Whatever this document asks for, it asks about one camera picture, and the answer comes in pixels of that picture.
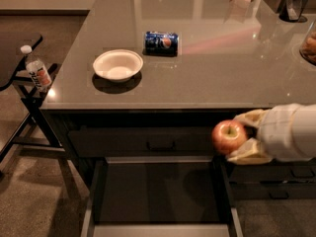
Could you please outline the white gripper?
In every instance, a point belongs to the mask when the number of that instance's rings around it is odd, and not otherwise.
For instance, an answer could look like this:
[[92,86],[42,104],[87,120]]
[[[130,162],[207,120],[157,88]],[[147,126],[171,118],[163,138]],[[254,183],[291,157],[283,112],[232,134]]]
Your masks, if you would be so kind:
[[270,163],[273,158],[282,162],[300,160],[301,155],[294,146],[291,134],[293,116],[299,109],[300,105],[290,104],[237,115],[234,120],[258,128],[257,137],[260,141],[248,139],[230,153],[226,160],[236,165],[263,165]]

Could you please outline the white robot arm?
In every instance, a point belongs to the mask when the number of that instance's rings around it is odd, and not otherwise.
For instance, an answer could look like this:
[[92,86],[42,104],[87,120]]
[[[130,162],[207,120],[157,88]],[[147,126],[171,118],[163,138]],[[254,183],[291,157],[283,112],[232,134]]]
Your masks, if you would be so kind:
[[234,118],[257,130],[226,160],[237,165],[310,161],[316,157],[316,105],[278,105]]

